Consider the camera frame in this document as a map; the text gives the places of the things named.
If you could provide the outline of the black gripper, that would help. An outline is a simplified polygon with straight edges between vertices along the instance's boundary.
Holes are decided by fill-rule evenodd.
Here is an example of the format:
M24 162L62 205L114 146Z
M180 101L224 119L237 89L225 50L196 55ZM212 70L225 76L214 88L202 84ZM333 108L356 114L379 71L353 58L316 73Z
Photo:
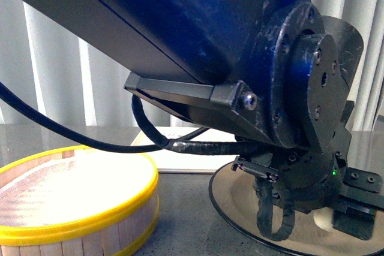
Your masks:
M295 213L329 207L333 229L361 240L373 235L376 213L383 210L383 179L376 173L349 168L347 150L352 136L345 128L354 108L348 101L331 138L328 153L290 150L263 151L254 158L237 157L232 170L254 176L258 197L256 225L269 240L286 240Z

